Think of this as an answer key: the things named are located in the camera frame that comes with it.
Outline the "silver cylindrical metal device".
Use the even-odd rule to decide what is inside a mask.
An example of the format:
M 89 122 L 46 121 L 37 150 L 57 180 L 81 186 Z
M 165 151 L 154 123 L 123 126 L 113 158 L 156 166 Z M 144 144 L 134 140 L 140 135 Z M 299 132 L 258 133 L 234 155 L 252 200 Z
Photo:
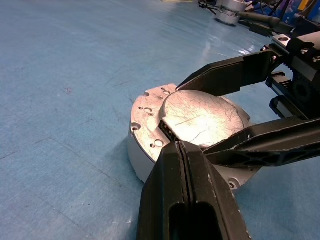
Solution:
M 244 12 L 247 3 L 245 0 L 217 0 L 215 20 L 225 25 L 235 26 L 240 17 L 239 12 Z

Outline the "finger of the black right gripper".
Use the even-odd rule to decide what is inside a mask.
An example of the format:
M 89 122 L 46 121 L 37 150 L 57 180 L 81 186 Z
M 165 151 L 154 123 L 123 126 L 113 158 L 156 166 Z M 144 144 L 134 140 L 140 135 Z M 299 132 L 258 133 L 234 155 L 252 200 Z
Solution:
M 279 55 L 271 50 L 207 64 L 192 73 L 177 91 L 194 90 L 215 97 L 240 91 L 242 87 L 264 82 L 279 66 Z
M 320 156 L 320 117 L 278 119 L 249 126 L 203 151 L 214 165 L 278 167 Z

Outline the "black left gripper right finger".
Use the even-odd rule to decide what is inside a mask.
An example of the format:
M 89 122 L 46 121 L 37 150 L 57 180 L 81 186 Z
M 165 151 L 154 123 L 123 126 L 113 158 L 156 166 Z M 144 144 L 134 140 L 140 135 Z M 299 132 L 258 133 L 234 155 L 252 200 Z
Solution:
M 229 184 L 198 146 L 181 141 L 179 147 L 189 190 L 189 240 L 251 240 Z

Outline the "silver round motor lid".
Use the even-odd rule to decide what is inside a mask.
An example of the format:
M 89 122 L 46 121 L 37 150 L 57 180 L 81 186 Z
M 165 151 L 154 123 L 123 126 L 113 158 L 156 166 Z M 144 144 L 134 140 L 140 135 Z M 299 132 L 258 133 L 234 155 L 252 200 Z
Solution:
M 250 125 L 250 116 L 226 97 L 177 90 L 174 84 L 146 90 L 135 100 L 130 116 L 131 135 L 153 160 L 170 142 L 206 149 Z

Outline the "black rectangular block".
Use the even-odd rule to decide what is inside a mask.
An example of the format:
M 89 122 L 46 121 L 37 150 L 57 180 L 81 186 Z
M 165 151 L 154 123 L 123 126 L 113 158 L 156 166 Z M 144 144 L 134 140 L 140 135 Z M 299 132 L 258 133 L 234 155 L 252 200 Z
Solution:
M 249 30 L 253 33 L 259 34 L 261 36 L 264 37 L 269 37 L 272 35 L 273 33 L 273 29 L 270 28 L 269 26 L 266 26 L 264 24 L 260 24 L 260 23 L 250 23 L 249 24 Z

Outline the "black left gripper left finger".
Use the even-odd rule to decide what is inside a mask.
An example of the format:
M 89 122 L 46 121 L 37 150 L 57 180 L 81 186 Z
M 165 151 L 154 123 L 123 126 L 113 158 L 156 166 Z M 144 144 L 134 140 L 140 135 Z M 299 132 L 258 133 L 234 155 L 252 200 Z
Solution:
M 142 189 L 136 240 L 191 240 L 192 204 L 186 148 L 171 142 Z

